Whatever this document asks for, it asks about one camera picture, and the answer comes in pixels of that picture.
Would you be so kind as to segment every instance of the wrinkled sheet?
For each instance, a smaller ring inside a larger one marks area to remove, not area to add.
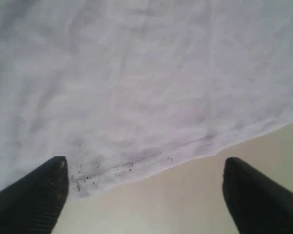
[[[0,190],[66,156],[77,199],[292,122],[293,0],[0,0]]]

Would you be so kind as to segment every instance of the white fabric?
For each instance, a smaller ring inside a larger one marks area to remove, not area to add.
[[[0,0],[0,190],[60,155],[76,199],[291,122],[293,0]]]

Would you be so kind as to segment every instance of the white cloth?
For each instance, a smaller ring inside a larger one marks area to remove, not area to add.
[[[0,190],[70,199],[293,122],[293,0],[0,0]]]

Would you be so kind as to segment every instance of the textured rubber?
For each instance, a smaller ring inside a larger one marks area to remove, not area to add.
[[[239,158],[228,158],[223,194],[241,234],[293,234],[293,193]]]
[[[0,192],[0,234],[51,233],[67,194],[67,162],[56,156]]]

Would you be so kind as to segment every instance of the beige floor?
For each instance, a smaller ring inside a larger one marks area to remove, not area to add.
[[[293,124],[101,195],[66,204],[54,234],[236,234],[222,197],[238,156],[293,191]]]

